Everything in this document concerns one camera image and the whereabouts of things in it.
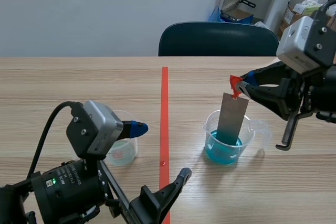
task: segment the measuring cup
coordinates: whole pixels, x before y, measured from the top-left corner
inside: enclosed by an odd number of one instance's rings
[[[127,111],[114,110],[121,121],[137,121]],[[138,153],[138,138],[126,138],[116,141],[106,155],[106,161],[111,165],[126,165],[131,162]]]
[[[255,138],[257,133],[262,134],[261,148],[266,148],[272,138],[268,125],[263,120],[251,120],[244,116],[242,127],[236,145],[228,145],[216,139],[220,110],[209,115],[203,129],[205,135],[205,152],[211,160],[220,164],[232,164],[238,160],[246,146]]]

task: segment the table surface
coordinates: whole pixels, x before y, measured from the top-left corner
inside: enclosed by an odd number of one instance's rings
[[[170,177],[193,175],[171,209],[172,223],[307,224],[336,221],[335,127],[314,116],[299,122],[292,149],[282,152],[285,121],[250,101],[247,115],[272,130],[264,152],[258,140],[236,165],[216,165],[203,153],[207,116],[230,93],[230,74],[266,66],[273,57],[0,58],[0,185],[25,179],[43,127],[62,101],[92,99],[126,110],[149,125],[131,165],[109,166],[128,198],[159,188],[161,67],[169,68]],[[71,159],[62,111],[48,134],[37,170]],[[35,197],[25,210],[37,212]],[[92,223],[113,220],[106,207]]]

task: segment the metal plate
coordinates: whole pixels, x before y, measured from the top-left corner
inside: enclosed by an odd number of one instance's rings
[[[216,135],[219,141],[236,145],[247,105],[247,99],[238,97],[237,100],[234,100],[230,94],[223,94]]]

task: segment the chair backrest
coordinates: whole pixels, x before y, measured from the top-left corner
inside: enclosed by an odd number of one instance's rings
[[[159,56],[275,56],[278,45],[277,36],[263,27],[188,22],[164,31]]]

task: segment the red tape line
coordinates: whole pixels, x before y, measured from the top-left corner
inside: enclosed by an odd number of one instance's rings
[[[169,107],[168,107],[168,67],[162,67],[161,76],[161,118],[160,118],[160,177],[159,188],[169,184]],[[163,224],[170,224],[170,212]]]

